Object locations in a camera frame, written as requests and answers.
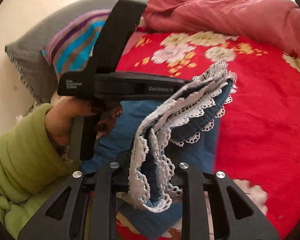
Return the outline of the left forearm green sleeve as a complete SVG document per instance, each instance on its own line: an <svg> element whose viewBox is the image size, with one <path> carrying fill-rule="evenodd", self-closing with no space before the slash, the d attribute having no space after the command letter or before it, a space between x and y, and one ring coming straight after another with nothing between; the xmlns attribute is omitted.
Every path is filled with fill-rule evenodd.
<svg viewBox="0 0 300 240"><path fill-rule="evenodd" d="M44 119L51 108L38 106L0 137L0 222L13 238L79 168L60 157L48 139Z"/></svg>

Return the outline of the left hand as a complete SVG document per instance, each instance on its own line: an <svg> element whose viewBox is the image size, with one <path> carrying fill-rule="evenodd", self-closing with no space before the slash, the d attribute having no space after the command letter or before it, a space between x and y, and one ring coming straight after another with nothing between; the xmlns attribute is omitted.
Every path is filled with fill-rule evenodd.
<svg viewBox="0 0 300 240"><path fill-rule="evenodd" d="M53 94L51 103L52 108L46 113L44 124L49 141L59 155L63 155L70 144L74 118L104 113L105 117L94 126L97 138L100 139L111 133L123 111L119 103L111 107L94 106L90 101L73 96L58 96L57 93Z"/></svg>

